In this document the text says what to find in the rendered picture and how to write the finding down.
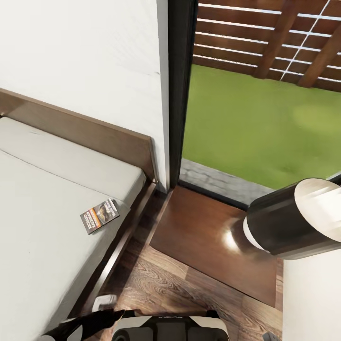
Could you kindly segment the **hardback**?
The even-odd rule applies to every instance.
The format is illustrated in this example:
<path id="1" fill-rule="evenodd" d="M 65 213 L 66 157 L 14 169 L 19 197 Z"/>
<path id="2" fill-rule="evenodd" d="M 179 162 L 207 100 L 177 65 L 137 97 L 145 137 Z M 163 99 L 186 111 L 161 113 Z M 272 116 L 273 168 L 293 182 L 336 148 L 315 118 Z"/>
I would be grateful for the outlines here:
<path id="1" fill-rule="evenodd" d="M 87 233 L 91 235 L 98 229 L 117 219 L 120 215 L 112 199 L 108 199 L 80 216 Z"/>

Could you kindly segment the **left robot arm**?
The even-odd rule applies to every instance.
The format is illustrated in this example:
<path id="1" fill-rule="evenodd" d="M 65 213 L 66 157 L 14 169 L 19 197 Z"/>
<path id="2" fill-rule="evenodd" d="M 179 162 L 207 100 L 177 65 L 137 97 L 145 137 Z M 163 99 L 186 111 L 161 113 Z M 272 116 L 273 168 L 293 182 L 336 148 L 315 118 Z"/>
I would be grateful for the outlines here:
<path id="1" fill-rule="evenodd" d="M 114 326 L 125 310 L 104 310 L 103 305 L 117 302 L 116 295 L 98 296 L 88 316 L 79 316 L 60 322 L 60 325 L 32 341 L 84 341 L 102 329 Z"/>

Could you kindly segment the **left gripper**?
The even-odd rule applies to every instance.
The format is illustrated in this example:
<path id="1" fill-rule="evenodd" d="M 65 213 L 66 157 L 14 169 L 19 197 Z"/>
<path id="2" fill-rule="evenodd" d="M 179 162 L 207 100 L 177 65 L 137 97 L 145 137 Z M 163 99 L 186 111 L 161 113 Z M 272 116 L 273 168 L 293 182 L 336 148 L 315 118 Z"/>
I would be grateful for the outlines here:
<path id="1" fill-rule="evenodd" d="M 114 309 L 108 309 L 104 311 L 96 311 L 89 313 L 94 322 L 91 335 L 99 332 L 102 329 L 107 329 L 114 326 L 114 322 L 117 322 L 125 314 L 125 310 L 114 311 Z"/>

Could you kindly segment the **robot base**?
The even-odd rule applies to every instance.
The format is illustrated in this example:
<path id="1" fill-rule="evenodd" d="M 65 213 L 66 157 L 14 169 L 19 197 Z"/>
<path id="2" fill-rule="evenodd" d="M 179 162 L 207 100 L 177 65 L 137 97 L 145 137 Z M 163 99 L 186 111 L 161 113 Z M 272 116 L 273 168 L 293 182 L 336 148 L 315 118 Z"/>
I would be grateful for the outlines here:
<path id="1" fill-rule="evenodd" d="M 111 341 L 230 341 L 215 310 L 207 310 L 206 317 L 135 317 L 134 310 L 125 310 L 115 324 Z"/>

